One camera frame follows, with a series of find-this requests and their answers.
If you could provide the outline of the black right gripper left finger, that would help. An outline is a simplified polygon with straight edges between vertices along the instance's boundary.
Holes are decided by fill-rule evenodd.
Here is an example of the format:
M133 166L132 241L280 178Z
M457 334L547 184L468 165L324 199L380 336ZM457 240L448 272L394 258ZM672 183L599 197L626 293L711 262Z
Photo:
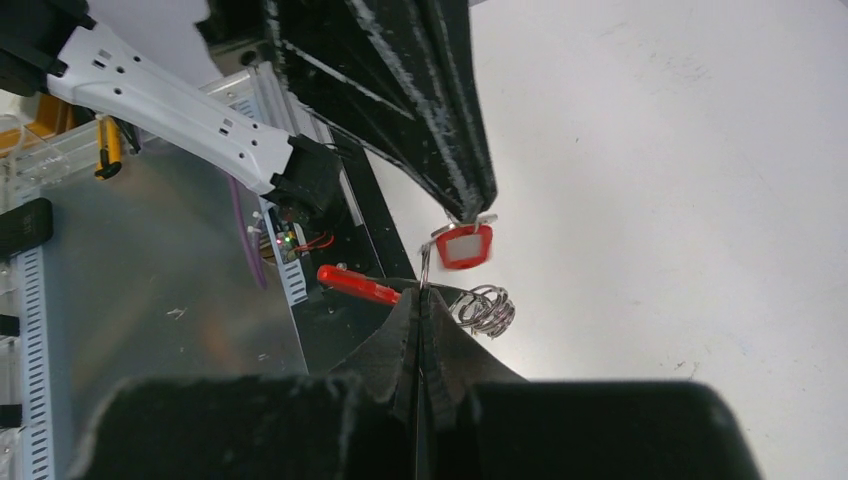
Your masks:
M86 428L71 479L410 479L414 447L392 410L419 300L403 293L367 340L387 372L368 377L359 348L325 376L138 378Z

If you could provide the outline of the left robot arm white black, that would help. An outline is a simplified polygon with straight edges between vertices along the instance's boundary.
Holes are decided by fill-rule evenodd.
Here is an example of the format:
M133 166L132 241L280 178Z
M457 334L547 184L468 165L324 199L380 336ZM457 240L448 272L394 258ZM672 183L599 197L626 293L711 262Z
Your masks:
M464 1L264 1L283 86L304 109L405 172L463 222L497 196ZM253 120L162 69L84 1L1 5L1 87L124 120L208 161L290 220L333 223L341 161Z

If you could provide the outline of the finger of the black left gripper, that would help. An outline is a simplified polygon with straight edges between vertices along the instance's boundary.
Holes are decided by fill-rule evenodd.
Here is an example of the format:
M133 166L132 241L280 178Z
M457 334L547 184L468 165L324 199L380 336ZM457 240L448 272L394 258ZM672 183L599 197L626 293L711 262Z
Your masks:
M455 124L464 149L461 171L470 176L462 191L470 193L473 202L462 214L477 216L493 204L497 184L475 83L469 3L425 1L423 9L450 105L457 116Z
M455 219L460 130L428 33L425 1L266 1L265 32L286 89L332 128L406 173Z

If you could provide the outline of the silver key with red tag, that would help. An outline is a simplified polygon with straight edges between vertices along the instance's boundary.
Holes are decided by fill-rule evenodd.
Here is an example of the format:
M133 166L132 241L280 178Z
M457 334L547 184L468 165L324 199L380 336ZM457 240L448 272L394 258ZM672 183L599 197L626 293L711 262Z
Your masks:
M494 234L492 224L497 220L497 214L484 214L471 223L452 221L433 232L419 249L420 286L429 283L433 254L436 254L440 268L445 271L469 270L486 263L491 256Z

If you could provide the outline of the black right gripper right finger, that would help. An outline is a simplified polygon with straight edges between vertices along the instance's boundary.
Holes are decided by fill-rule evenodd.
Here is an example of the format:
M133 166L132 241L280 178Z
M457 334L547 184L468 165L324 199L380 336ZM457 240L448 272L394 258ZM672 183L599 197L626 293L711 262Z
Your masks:
M757 479L741 428L691 381L523 379L422 303L427 479Z

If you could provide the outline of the metal key organizer red handle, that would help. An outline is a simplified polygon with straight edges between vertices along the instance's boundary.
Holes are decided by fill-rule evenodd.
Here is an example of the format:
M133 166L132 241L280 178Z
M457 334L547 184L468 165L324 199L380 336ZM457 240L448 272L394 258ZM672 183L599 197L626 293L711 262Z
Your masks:
M396 305L406 290L419 290L417 279L375 278L335 265L322 265L317 280L330 290L378 304ZM512 324L516 307L508 291L500 286L483 284L471 289L428 283L419 295L421 302L436 292L447 306L449 315L472 335L500 337Z

